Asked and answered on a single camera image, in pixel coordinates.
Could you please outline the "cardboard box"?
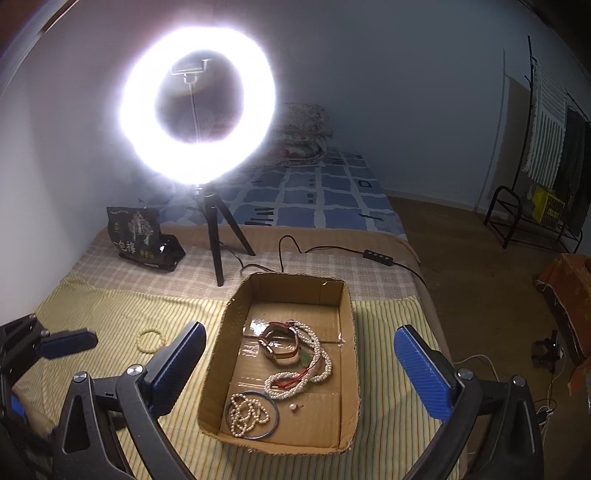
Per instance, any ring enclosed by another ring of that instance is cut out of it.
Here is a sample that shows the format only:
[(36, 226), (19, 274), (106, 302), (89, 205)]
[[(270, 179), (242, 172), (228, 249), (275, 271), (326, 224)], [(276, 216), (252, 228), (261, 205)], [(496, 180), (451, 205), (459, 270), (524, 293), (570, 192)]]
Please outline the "cardboard box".
[(346, 283), (281, 273), (243, 281), (212, 346), (200, 431), (273, 455), (328, 455), (351, 447), (360, 409)]

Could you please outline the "plaid brown blanket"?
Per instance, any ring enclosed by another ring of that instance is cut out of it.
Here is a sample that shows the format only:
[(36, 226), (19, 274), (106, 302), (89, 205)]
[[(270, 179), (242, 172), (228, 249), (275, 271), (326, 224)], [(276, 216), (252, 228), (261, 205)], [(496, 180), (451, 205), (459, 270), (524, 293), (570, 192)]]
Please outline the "plaid brown blanket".
[(252, 273), (269, 271), (339, 279), (355, 300), (420, 296), (426, 285), (420, 260), (407, 241), (363, 230), (245, 226), (256, 252), (245, 254), (228, 227), (221, 227), (223, 285), (217, 285), (204, 226), (166, 226), (185, 257), (171, 273), (119, 257), (101, 231), (74, 265), (74, 272), (94, 287), (184, 298), (228, 299)]

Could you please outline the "black metal rack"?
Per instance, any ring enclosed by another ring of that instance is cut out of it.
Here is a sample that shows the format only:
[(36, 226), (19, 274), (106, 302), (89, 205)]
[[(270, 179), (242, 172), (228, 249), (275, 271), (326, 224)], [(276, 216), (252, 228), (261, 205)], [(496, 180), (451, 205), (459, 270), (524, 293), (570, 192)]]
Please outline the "black metal rack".
[(515, 244), (557, 253), (579, 251), (582, 233), (573, 233), (561, 219), (540, 222), (533, 212), (529, 199), (501, 185), (493, 194), (483, 224), (497, 236), (503, 249)]

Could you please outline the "yellow crate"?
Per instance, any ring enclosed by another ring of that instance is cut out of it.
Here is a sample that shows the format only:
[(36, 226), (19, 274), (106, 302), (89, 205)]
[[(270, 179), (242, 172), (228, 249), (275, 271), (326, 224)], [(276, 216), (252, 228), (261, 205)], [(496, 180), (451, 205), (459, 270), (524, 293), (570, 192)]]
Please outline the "yellow crate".
[(532, 217), (536, 222), (547, 227), (556, 227), (560, 221), (564, 203), (552, 192), (537, 186), (532, 195)]

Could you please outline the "dark hanging clothes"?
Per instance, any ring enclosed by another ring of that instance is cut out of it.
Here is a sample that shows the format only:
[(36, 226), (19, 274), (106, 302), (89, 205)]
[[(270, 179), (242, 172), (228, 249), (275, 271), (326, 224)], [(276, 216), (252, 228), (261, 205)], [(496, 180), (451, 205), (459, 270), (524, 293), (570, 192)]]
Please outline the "dark hanging clothes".
[(564, 203), (562, 221), (580, 234), (590, 208), (590, 123), (571, 108), (553, 190)]

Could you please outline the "white striped hanging towel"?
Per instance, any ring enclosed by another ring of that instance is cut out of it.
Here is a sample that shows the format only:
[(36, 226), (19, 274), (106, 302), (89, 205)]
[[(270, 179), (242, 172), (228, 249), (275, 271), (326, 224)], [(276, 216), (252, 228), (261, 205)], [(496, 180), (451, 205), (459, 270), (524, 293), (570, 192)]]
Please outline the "white striped hanging towel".
[(567, 95), (562, 82), (540, 62), (533, 71), (533, 120), (524, 172), (552, 189), (558, 173), (567, 123)]

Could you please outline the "yellow striped cloth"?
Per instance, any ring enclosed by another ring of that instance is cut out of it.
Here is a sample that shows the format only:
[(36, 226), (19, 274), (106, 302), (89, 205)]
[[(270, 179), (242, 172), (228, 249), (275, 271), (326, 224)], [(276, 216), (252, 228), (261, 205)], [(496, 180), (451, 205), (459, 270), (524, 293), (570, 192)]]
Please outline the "yellow striped cloth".
[(412, 325), (431, 348), (438, 343), (414, 297), (355, 301), (356, 353), (361, 409), (353, 443), (328, 455), (273, 455), (228, 444), (202, 433), (197, 409), (221, 317), (228, 301), (183, 299), (96, 288), (80, 276), (65, 277), (37, 308), (51, 333), (89, 329), (97, 346), (88, 351), (39, 360), (16, 387), (56, 424), (84, 417), (83, 393), (112, 378), (108, 392), (134, 393), (147, 403), (146, 365), (192, 321), (204, 325), (206, 346), (197, 367), (168, 415), (144, 416), (159, 427), (181, 459), (180, 470), (199, 479), (400, 479), (441, 430), (394, 354), (394, 334)]

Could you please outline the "black snack bag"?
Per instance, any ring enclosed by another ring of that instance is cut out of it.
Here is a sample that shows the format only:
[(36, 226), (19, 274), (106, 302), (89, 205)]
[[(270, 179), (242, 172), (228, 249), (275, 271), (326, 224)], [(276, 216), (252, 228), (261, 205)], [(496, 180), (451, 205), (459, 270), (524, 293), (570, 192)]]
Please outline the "black snack bag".
[(173, 272), (185, 257), (178, 239), (160, 229), (154, 208), (107, 207), (107, 231), (121, 258), (144, 267)]

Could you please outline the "blue bangle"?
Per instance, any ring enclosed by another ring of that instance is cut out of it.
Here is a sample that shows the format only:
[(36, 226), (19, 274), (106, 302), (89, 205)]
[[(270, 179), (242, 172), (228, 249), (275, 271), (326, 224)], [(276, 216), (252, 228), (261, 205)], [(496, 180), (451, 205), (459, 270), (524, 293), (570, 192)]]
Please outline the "blue bangle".
[(245, 390), (231, 394), (225, 406), (224, 419), (232, 437), (262, 441), (276, 432), (280, 411), (266, 393)]

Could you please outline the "brown leather watch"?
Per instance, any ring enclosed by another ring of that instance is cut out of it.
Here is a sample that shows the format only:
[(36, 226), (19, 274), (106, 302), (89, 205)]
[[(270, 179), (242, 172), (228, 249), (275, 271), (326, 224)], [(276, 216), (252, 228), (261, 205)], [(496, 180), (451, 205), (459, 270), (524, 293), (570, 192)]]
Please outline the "brown leather watch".
[(290, 323), (270, 322), (257, 338), (264, 357), (277, 366), (297, 364), (301, 360), (301, 341)]

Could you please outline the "orange cloth covered box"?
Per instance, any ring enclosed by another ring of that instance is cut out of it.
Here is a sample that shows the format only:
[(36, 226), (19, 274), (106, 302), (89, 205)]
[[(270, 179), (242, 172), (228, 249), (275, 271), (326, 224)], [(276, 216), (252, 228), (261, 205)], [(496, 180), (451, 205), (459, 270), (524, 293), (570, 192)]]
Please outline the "orange cloth covered box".
[(575, 364), (569, 392), (581, 391), (590, 376), (590, 257), (559, 254), (539, 274), (535, 285), (566, 319)]

